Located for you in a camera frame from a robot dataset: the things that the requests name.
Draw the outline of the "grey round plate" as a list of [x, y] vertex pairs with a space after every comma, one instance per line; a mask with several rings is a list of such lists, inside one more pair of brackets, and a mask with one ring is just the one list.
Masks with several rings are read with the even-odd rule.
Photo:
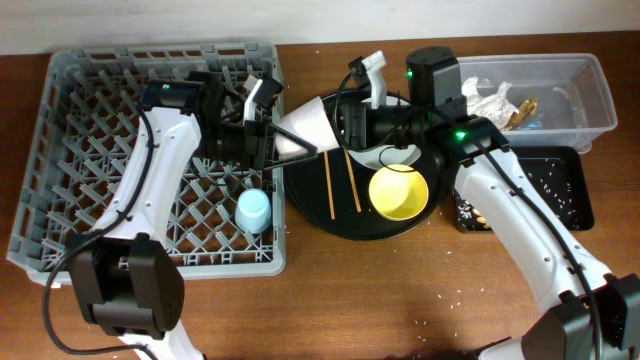
[[[403, 106], [409, 104], [409, 102], [403, 97], [398, 98], [397, 96], [391, 96], [391, 95], [387, 95], [386, 97], [387, 105], [395, 105], [397, 104], [398, 100], [400, 101], [400, 104]], [[356, 104], [357, 103], [369, 104], [372, 102], [372, 99], [371, 97], [365, 98], [362, 100], [357, 100], [356, 98], [356, 100], [348, 100], [348, 101], [351, 101], [351, 102], [355, 101]], [[342, 115], [346, 114], [345, 112], [346, 110], [343, 110], [343, 109], [348, 104], [348, 101], [344, 101], [344, 103], [341, 103], [340, 110], [342, 110]], [[380, 159], [379, 159], [380, 154], [382, 154], [382, 157], [381, 157], [382, 162], [386, 165], [402, 164], [402, 165], [410, 166], [413, 163], [415, 163], [421, 156], [421, 152], [416, 147], [416, 145], [408, 145], [408, 147], [405, 149], [397, 149], [391, 145], [383, 145], [383, 146], [379, 146], [374, 149], [368, 150], [366, 152], [349, 151], [349, 154], [360, 165], [372, 170], [379, 170], [383, 168], [383, 165], [380, 163]]]

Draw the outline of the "white paper napkin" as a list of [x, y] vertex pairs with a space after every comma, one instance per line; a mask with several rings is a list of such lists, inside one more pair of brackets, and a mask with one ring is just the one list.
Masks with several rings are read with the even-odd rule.
[[505, 128], [511, 118], [519, 113], [518, 108], [507, 99], [512, 84], [502, 82], [495, 93], [483, 96], [477, 89], [478, 81], [478, 77], [470, 77], [462, 84], [467, 113], [489, 119], [499, 130]]

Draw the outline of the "yellow plastic bowl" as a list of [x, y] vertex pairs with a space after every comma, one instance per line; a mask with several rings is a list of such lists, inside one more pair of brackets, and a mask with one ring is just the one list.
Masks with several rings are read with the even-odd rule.
[[391, 221], [418, 216], [427, 206], [430, 189], [416, 169], [393, 164], [377, 170], [368, 186], [370, 202], [377, 213]]

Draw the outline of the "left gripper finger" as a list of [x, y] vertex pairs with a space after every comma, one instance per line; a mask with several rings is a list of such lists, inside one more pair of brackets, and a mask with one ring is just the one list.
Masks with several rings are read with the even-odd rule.
[[317, 157], [317, 149], [305, 149], [301, 154], [281, 155], [274, 148], [264, 159], [265, 168], [279, 168], [289, 166], [291, 164], [313, 160]]
[[317, 149], [317, 147], [314, 146], [312, 143], [302, 139], [301, 137], [299, 137], [297, 135], [294, 135], [293, 133], [291, 133], [291, 132], [289, 132], [289, 131], [287, 131], [285, 129], [282, 129], [281, 127], [279, 127], [279, 126], [277, 126], [277, 125], [275, 125], [273, 123], [269, 123], [267, 125], [267, 128], [268, 128], [267, 132], [270, 135], [273, 135], [273, 136], [281, 135], [281, 136], [285, 137], [286, 139], [294, 142], [296, 145], [305, 148], [306, 150], [316, 150]]

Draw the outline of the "brown snack wrapper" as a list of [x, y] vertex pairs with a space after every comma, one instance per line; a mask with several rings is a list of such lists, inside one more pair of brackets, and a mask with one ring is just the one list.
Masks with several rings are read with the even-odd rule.
[[518, 107], [518, 110], [513, 113], [503, 127], [503, 131], [515, 130], [524, 125], [524, 122], [536, 113], [539, 99], [529, 98], [524, 100]]

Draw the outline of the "pink plastic cup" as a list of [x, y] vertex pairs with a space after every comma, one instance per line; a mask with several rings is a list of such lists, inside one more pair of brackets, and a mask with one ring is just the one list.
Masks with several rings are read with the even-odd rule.
[[[275, 125], [312, 144], [319, 153], [340, 147], [319, 96], [276, 121]], [[289, 159], [306, 153], [302, 146], [281, 135], [275, 136], [275, 146], [280, 159]]]

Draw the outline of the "blue plastic cup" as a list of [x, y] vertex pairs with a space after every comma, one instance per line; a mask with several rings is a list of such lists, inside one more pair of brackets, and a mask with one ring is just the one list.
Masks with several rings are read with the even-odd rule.
[[271, 225], [271, 203], [260, 189], [247, 189], [238, 198], [236, 225], [245, 233], [258, 234]]

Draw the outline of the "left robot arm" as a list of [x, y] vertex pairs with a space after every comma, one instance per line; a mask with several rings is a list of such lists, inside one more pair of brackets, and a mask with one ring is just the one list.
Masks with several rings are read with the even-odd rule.
[[60, 264], [89, 324], [142, 359], [201, 359], [180, 320], [185, 284], [164, 248], [169, 215], [193, 156], [266, 170], [317, 156], [315, 145], [268, 120], [281, 84], [248, 78], [239, 123], [223, 114], [231, 96], [219, 77], [192, 71], [152, 80], [138, 105], [140, 127], [116, 193], [90, 231], [76, 234]]

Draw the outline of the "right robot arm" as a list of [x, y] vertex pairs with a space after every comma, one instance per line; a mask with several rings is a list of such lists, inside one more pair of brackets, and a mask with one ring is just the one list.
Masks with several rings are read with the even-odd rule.
[[348, 76], [371, 100], [334, 113], [339, 144], [364, 152], [417, 146], [436, 174], [487, 219], [523, 273], [540, 319], [522, 336], [492, 343], [480, 359], [635, 359], [639, 278], [615, 276], [583, 247], [535, 190], [495, 124], [468, 109], [457, 58], [427, 47], [406, 59], [407, 104], [389, 104], [381, 52], [353, 60]]

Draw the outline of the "food scraps with rice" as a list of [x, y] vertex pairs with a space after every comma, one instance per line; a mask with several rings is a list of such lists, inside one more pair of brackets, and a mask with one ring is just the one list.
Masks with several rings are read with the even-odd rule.
[[[578, 210], [573, 200], [573, 185], [565, 160], [559, 158], [520, 158], [520, 164], [533, 187], [569, 230], [579, 230]], [[490, 231], [482, 215], [457, 192], [455, 205], [457, 227], [461, 232]]]

